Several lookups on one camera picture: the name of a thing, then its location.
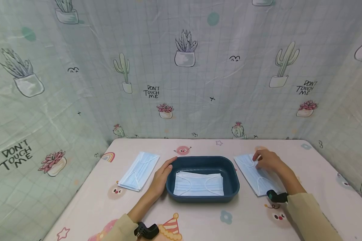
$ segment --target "green dot print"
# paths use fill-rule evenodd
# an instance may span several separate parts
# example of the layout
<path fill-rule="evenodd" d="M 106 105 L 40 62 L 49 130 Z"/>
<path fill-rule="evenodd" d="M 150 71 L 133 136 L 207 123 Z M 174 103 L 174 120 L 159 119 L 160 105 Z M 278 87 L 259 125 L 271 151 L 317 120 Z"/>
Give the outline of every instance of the green dot print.
<path fill-rule="evenodd" d="M 207 23 L 209 26 L 216 26 L 219 23 L 220 16 L 218 13 L 213 12 L 207 17 Z"/>
<path fill-rule="evenodd" d="M 26 26 L 24 26 L 21 29 L 21 33 L 23 34 L 24 38 L 30 42 L 34 42 L 36 41 L 36 34 L 34 33 L 34 31 L 31 28 L 27 28 Z"/>

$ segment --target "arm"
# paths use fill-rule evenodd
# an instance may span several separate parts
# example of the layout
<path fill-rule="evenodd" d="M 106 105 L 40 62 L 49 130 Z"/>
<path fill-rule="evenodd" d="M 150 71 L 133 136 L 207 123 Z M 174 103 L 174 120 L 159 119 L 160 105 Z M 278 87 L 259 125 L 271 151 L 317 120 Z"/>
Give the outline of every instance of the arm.
<path fill-rule="evenodd" d="M 138 222 L 149 211 L 150 207 L 158 200 L 164 192 L 166 179 L 171 172 L 171 165 L 177 157 L 167 160 L 155 173 L 150 187 L 146 193 L 140 198 L 137 204 L 126 215 L 124 214 L 118 221 L 115 222 L 110 232 L 102 239 L 102 241 L 136 241 L 134 235 L 135 229 L 138 227 Z"/>
<path fill-rule="evenodd" d="M 274 152 L 258 150 L 256 168 L 275 172 L 288 193 L 287 209 L 305 241 L 342 241 L 338 232 L 320 209 L 314 196 L 306 192 L 295 173 Z"/>

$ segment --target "stack of surgical masks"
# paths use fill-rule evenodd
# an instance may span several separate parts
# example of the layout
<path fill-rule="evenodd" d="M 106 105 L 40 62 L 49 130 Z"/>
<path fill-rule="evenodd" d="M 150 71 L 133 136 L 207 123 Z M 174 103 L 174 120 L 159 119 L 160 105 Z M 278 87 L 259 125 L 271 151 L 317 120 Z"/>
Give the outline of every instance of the stack of surgical masks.
<path fill-rule="evenodd" d="M 240 171 L 247 179 L 254 193 L 259 196 L 267 195 L 267 191 L 274 190 L 276 193 L 282 193 L 278 184 L 273 181 L 267 171 L 256 169 L 258 161 L 252 160 L 253 155 L 242 155 L 235 157 L 235 162 Z"/>
<path fill-rule="evenodd" d="M 139 192 L 153 171 L 159 155 L 140 152 L 118 183 L 118 186 Z"/>
<path fill-rule="evenodd" d="M 174 195 L 177 196 L 224 196 L 221 174 L 176 173 Z"/>

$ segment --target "light blue fabric wall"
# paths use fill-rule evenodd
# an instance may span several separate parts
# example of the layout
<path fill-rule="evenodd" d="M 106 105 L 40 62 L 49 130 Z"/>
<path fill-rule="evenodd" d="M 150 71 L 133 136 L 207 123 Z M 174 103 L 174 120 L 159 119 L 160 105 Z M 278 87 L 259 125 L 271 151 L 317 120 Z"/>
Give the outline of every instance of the light blue fabric wall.
<path fill-rule="evenodd" d="M 0 0 L 0 240 L 115 138 L 304 139 L 362 192 L 362 0 Z"/>

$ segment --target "rainbow print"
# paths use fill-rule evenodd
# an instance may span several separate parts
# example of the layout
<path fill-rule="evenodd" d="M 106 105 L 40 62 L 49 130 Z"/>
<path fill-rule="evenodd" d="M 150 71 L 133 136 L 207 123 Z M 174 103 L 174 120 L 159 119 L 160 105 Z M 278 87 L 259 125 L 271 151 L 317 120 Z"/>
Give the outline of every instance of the rainbow print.
<path fill-rule="evenodd" d="M 114 152 L 107 152 L 105 154 L 103 154 L 103 156 L 101 157 L 102 160 L 105 160 L 107 162 L 113 162 L 115 157 L 115 153 Z"/>

